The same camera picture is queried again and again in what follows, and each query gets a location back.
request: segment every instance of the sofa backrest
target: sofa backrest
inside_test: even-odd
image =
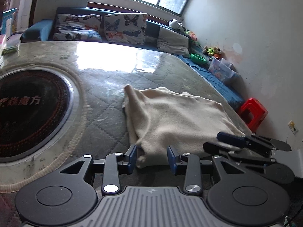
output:
[[[58,7],[57,8],[57,12],[56,12],[56,16],[55,16],[55,21],[57,18],[57,14],[59,13],[67,13],[67,14],[73,14],[73,15],[87,15],[87,14],[97,14],[97,15],[101,15],[102,17],[106,16],[107,14],[112,14],[112,13],[118,13],[115,11],[110,11],[110,10],[103,10],[103,9],[97,9],[97,8],[79,8],[79,7]],[[146,21],[146,31],[145,34],[146,36],[150,37],[151,39],[155,39],[155,41],[157,41],[158,37],[159,37],[159,30],[160,27],[165,27],[168,29],[168,26],[151,21],[151,20],[147,20]]]

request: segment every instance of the window sill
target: window sill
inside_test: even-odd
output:
[[[127,9],[140,11],[142,13],[147,13],[148,15],[169,21],[171,19],[177,19],[178,22],[181,22],[183,19],[179,16],[176,16],[172,13],[169,13],[160,8],[154,7],[152,5],[139,2],[136,0],[88,0],[88,2],[92,3],[103,3],[112,6],[124,7]]]

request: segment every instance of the red stool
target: red stool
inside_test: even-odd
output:
[[[253,133],[256,132],[267,114],[266,108],[255,98],[248,99],[238,111],[238,115]]]

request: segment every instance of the orange butterfly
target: orange butterfly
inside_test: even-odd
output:
[[[147,14],[144,14],[143,15],[143,22],[146,22],[146,19],[147,19]]]
[[[88,26],[88,25],[85,25],[85,29],[86,30],[95,30],[95,31],[98,31],[98,26],[97,25],[95,25],[95,26],[92,26],[92,27],[90,27],[90,26]]]
[[[118,36],[118,37],[123,38],[122,32],[115,32],[115,33],[113,33],[113,32],[108,32],[107,35],[108,35],[109,38],[114,38],[114,36]]]

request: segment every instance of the white plush toy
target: white plush toy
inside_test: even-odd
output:
[[[175,30],[180,30],[180,32],[184,33],[185,30],[183,28],[182,23],[178,23],[176,19],[173,19],[172,21],[169,22],[169,27]]]

